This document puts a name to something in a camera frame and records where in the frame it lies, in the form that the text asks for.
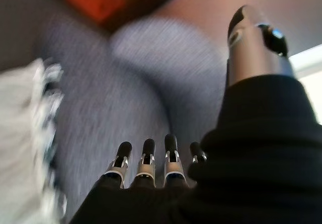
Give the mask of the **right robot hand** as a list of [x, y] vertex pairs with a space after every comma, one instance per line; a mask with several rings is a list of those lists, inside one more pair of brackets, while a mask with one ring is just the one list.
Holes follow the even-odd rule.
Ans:
[[321, 223], [321, 125], [296, 78], [286, 38], [244, 5], [228, 28], [217, 127], [190, 145], [190, 188], [173, 134], [165, 136], [164, 186], [155, 186], [147, 139], [124, 188], [129, 142], [94, 184], [72, 223]]

